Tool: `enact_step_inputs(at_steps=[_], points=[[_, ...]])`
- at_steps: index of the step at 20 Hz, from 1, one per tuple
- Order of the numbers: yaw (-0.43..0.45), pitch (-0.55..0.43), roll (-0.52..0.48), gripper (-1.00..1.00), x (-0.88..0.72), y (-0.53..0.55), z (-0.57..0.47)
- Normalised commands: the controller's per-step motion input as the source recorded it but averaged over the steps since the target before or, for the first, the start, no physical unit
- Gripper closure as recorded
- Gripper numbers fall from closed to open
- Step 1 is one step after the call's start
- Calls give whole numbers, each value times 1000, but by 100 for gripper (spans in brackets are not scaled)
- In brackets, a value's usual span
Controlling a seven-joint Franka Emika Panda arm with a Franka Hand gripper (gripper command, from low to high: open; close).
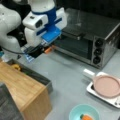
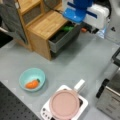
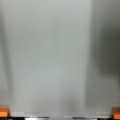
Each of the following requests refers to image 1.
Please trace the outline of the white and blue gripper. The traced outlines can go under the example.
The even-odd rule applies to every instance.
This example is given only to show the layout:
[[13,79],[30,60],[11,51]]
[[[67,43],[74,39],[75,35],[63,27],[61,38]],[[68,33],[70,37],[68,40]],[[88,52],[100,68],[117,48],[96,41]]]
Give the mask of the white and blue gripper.
[[23,19],[23,25],[30,46],[47,46],[61,35],[61,30],[67,25],[67,17],[63,8],[58,9],[56,14],[51,11],[43,14],[30,12]]

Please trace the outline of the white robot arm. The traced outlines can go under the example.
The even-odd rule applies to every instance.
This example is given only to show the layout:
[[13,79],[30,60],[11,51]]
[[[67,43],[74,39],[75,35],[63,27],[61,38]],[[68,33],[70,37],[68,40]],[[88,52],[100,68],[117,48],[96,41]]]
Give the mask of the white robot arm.
[[57,9],[54,0],[13,0],[15,3],[28,4],[29,14],[21,19],[18,12],[0,4],[0,46],[6,54],[22,54],[18,40],[8,33],[20,24],[25,26],[27,44],[44,48],[61,35],[67,25],[63,7]]

